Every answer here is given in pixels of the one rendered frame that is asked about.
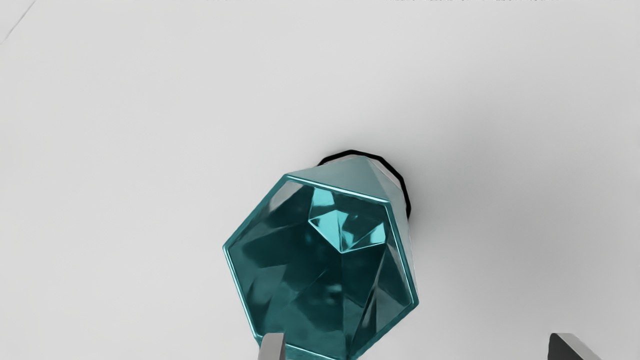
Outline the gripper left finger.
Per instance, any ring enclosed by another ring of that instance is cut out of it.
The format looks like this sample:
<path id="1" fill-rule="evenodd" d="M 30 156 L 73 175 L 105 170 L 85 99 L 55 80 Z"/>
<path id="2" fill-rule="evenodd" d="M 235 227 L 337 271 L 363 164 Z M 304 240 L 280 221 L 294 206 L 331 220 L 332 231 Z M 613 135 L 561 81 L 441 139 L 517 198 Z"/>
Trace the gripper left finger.
<path id="1" fill-rule="evenodd" d="M 286 360 L 285 333 L 265 333 L 257 360 Z"/>

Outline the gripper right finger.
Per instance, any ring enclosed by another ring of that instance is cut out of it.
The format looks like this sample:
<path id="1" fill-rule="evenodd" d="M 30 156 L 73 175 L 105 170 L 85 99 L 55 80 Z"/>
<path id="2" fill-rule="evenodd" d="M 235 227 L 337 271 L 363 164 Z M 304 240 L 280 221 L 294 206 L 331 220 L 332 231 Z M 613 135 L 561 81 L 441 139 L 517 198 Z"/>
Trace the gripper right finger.
<path id="1" fill-rule="evenodd" d="M 574 333 L 551 333 L 547 360 L 603 360 Z"/>

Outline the teal faceted mug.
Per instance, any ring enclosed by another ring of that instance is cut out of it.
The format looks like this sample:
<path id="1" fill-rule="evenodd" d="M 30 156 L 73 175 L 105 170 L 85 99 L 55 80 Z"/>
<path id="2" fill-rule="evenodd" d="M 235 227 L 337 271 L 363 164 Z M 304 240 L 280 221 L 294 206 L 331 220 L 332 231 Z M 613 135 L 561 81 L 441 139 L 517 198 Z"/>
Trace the teal faceted mug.
<path id="1" fill-rule="evenodd" d="M 404 178 L 346 150 L 284 174 L 222 250 L 258 346 L 359 360 L 419 305 Z"/>

